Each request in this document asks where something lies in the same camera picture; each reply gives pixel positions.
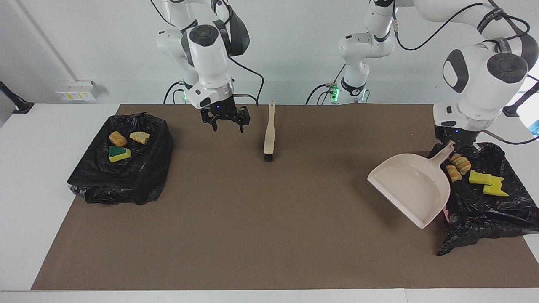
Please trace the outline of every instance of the black pole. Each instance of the black pole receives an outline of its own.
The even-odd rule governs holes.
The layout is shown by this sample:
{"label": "black pole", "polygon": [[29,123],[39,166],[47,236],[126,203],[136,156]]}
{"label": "black pole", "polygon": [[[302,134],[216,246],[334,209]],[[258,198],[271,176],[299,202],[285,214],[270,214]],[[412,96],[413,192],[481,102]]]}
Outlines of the black pole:
{"label": "black pole", "polygon": [[8,96],[11,102],[15,104],[15,110],[13,111],[13,114],[26,114],[34,105],[33,102],[26,102],[26,100],[17,96],[2,81],[0,81],[0,91],[2,91],[6,96]]}
{"label": "black pole", "polygon": [[536,85],[534,85],[534,87],[532,87],[529,91],[525,92],[525,94],[515,104],[504,107],[503,113],[507,117],[519,117],[519,114],[516,113],[516,110],[538,91],[539,91],[539,82]]}

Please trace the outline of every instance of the trash bag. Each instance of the trash bag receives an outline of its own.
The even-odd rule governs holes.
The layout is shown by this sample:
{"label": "trash bag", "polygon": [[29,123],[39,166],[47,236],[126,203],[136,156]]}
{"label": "trash bag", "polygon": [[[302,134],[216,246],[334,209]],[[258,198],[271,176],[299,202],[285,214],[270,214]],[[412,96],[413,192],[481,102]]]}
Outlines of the trash bag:
{"label": "trash bag", "polygon": [[[109,135],[127,138],[131,158],[111,163]],[[146,132],[146,145],[129,139],[132,132]],[[172,136],[167,122],[147,113],[111,116],[99,130],[67,180],[71,191],[88,203],[136,203],[156,201],[167,180],[172,156]]]}
{"label": "trash bag", "polygon": [[[502,190],[509,197],[483,194],[483,185],[470,184],[469,173],[462,180],[451,183],[446,170],[449,160],[441,166],[451,183],[451,196],[447,202],[447,237],[437,255],[443,256],[457,247],[477,244],[481,238],[517,237],[539,232],[539,209],[505,158],[503,150],[493,143],[480,143],[475,148],[459,151],[472,163],[478,173],[505,178]],[[440,151],[437,144],[431,156]]]}

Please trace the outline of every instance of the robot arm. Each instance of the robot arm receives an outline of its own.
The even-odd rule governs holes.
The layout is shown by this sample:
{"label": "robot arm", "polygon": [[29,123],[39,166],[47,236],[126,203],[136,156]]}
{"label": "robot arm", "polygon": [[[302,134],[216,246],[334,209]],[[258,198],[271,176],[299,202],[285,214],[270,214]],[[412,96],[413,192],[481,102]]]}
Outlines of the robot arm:
{"label": "robot arm", "polygon": [[492,0],[482,4],[473,0],[371,0],[365,20],[369,32],[347,36],[340,43],[341,56],[349,64],[341,81],[349,94],[343,92],[340,96],[353,102],[360,94],[369,74],[364,59],[391,54],[395,45],[389,28],[394,21],[393,9],[405,6],[415,6],[423,18],[432,22],[445,22],[467,8],[452,22],[473,25],[487,39],[449,55],[444,79],[460,98],[434,106],[437,138],[470,146],[520,89],[537,62],[537,42]]}
{"label": "robot arm", "polygon": [[[213,24],[198,25],[191,4],[206,4],[219,17]],[[246,107],[234,103],[229,57],[247,50],[249,36],[245,24],[227,1],[163,0],[165,15],[177,30],[157,35],[157,46],[174,58],[184,75],[185,96],[201,110],[202,120],[217,131],[218,120],[231,120],[240,126],[250,122]]]}

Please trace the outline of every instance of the dustpan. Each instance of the dustpan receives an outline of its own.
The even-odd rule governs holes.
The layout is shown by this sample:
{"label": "dustpan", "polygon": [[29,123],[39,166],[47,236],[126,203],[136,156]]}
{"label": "dustpan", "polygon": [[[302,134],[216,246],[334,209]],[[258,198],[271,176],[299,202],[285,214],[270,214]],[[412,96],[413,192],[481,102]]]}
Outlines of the dustpan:
{"label": "dustpan", "polygon": [[454,151],[454,142],[436,156],[427,159],[413,154],[389,158],[375,168],[368,177],[393,205],[417,227],[423,229],[442,211],[451,185],[440,165]]}

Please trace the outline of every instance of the brown mat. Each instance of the brown mat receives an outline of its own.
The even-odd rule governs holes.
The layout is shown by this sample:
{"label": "brown mat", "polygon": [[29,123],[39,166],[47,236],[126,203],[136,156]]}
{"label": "brown mat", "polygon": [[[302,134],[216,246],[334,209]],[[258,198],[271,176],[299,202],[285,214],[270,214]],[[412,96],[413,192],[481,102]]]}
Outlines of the brown mat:
{"label": "brown mat", "polygon": [[76,198],[34,290],[265,290],[539,287],[522,237],[435,253],[439,216],[419,230],[368,182],[388,157],[434,146],[432,106],[277,106],[275,161],[264,162],[267,107],[240,134],[214,133],[188,106],[122,105],[166,119],[167,186],[146,206]]}

